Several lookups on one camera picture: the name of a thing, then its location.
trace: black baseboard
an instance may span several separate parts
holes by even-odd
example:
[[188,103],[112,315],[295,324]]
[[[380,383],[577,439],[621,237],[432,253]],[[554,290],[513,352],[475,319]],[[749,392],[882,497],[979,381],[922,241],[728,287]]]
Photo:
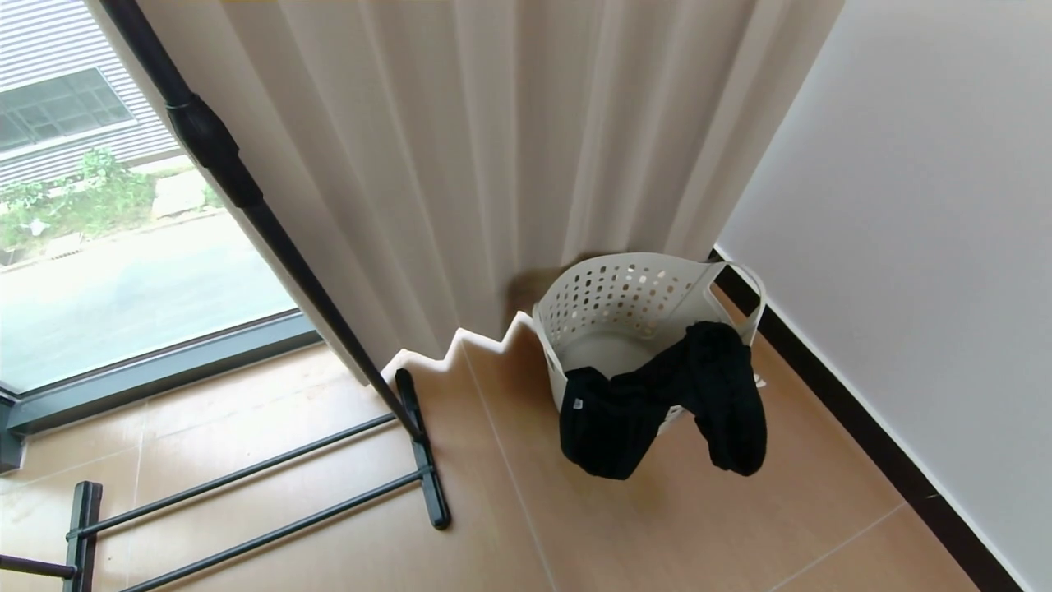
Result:
[[[720,273],[716,285],[743,311],[752,311],[760,301],[733,269]],[[760,333],[862,446],[980,591],[1023,592],[917,466],[774,311],[764,312]]]

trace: road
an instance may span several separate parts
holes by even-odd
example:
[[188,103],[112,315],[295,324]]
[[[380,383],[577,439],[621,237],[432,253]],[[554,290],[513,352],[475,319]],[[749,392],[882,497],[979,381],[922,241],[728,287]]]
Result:
[[0,271],[0,382],[33,389],[295,307],[226,212]]

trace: curtain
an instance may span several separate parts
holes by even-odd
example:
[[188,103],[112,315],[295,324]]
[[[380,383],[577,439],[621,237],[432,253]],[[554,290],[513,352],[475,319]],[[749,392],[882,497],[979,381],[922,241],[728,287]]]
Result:
[[140,4],[383,366],[522,269],[706,258],[842,0]]

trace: beige floor tile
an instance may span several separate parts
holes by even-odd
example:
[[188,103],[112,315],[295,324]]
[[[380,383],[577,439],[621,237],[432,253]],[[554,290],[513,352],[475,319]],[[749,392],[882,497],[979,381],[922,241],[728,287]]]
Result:
[[300,350],[150,400],[145,440],[174,434],[333,382],[341,382],[348,389],[357,385],[327,347]]
[[560,590],[767,590],[902,504],[770,356],[756,361],[769,448],[755,476],[713,468],[687,417],[629,481],[611,482],[563,457],[532,333],[503,355],[466,349]]
[[0,476],[0,493],[137,448],[142,436],[144,409],[145,404],[134,404],[87,422],[31,436],[22,468]]
[[906,506],[778,592],[975,592],[946,548]]
[[[414,369],[453,525],[433,530],[420,488],[225,564],[181,590],[548,590],[466,363]],[[215,478],[384,411],[369,391],[320,385],[144,443],[140,504]],[[202,558],[416,469],[397,426],[315,454],[136,527],[132,581]]]
[[[0,553],[64,564],[74,486],[83,481],[102,484],[102,518],[130,510],[138,460],[138,449],[127,450],[0,495]],[[100,537],[94,578],[96,591],[125,588],[128,540],[127,532]],[[0,571],[0,590],[59,592],[62,583]]]

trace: black metal rack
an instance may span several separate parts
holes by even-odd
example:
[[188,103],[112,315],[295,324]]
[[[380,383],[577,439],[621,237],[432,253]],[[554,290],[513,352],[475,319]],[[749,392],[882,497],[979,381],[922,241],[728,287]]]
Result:
[[266,204],[263,191],[244,163],[241,162],[241,158],[238,156],[240,148],[223,121],[205,104],[201,97],[194,94],[187,86],[136,1],[102,0],[102,5],[113,19],[121,37],[127,42],[164,98],[165,107],[176,135],[183,141],[198,164],[211,172],[234,205],[241,209],[256,227],[275,257],[331,329],[336,340],[365,373],[366,379],[390,408],[391,413],[104,520],[99,520],[102,486],[92,482],[82,482],[76,486],[74,492],[73,517],[69,523],[69,532],[66,534],[65,565],[0,555],[0,570],[58,577],[64,580],[64,592],[90,592],[95,568],[95,547],[100,532],[136,518],[142,518],[169,506],[394,421],[401,423],[409,433],[413,456],[417,461],[416,471],[262,536],[133,586],[123,592],[145,592],[165,586],[329,519],[416,482],[421,482],[431,525],[439,530],[445,529],[449,526],[451,517],[442,484],[439,481],[412,376],[404,369],[396,373],[396,385],[400,395],[396,396],[390,386],[384,381],[377,365],[369,359],[365,348],[355,336],[355,332],[347,325],[346,320],[337,309],[336,304],[332,303],[325,287],[315,275],[300,250],[275,217],[274,211]]

